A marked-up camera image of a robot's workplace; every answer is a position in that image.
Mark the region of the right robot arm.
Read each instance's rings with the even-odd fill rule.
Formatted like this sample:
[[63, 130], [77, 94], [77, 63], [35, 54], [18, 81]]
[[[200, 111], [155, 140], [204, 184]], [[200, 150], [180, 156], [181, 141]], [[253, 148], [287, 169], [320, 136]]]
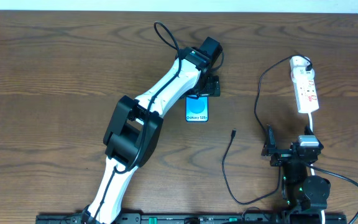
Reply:
[[309, 127], [288, 149], [279, 149], [271, 126], [265, 130], [262, 155], [270, 158], [272, 167], [283, 171], [282, 196], [288, 208], [279, 218], [283, 223], [326, 223], [324, 210], [331, 184], [328, 179], [309, 174], [308, 168], [318, 160], [324, 146]]

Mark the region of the blue Galaxy smartphone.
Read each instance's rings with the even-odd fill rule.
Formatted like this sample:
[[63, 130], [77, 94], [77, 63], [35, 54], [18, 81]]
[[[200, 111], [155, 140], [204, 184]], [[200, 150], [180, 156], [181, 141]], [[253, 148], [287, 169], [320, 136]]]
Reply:
[[186, 97], [185, 119], [187, 122], [203, 123], [209, 120], [208, 97]]

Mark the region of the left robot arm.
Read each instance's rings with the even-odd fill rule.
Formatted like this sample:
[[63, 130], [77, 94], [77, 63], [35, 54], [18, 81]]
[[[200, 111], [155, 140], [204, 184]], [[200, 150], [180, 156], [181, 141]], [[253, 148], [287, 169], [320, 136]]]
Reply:
[[82, 223], [112, 223], [135, 171], [154, 153], [163, 118], [186, 96], [219, 96], [213, 65], [223, 52], [207, 37], [200, 47], [181, 49], [169, 71], [145, 93], [123, 96], [113, 111], [103, 137], [106, 168], [93, 202], [81, 214]]

